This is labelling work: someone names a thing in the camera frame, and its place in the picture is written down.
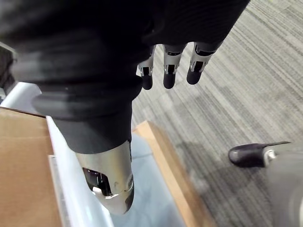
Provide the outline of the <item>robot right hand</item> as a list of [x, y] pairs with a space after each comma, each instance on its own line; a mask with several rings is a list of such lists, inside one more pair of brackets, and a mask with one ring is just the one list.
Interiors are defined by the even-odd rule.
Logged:
[[36, 84], [34, 108], [51, 116], [76, 153], [90, 190], [109, 212], [134, 199], [132, 102], [152, 87], [153, 51], [164, 47], [172, 88], [194, 43], [196, 84], [244, 11], [246, 0], [3, 0], [0, 40], [17, 53], [12, 74]]

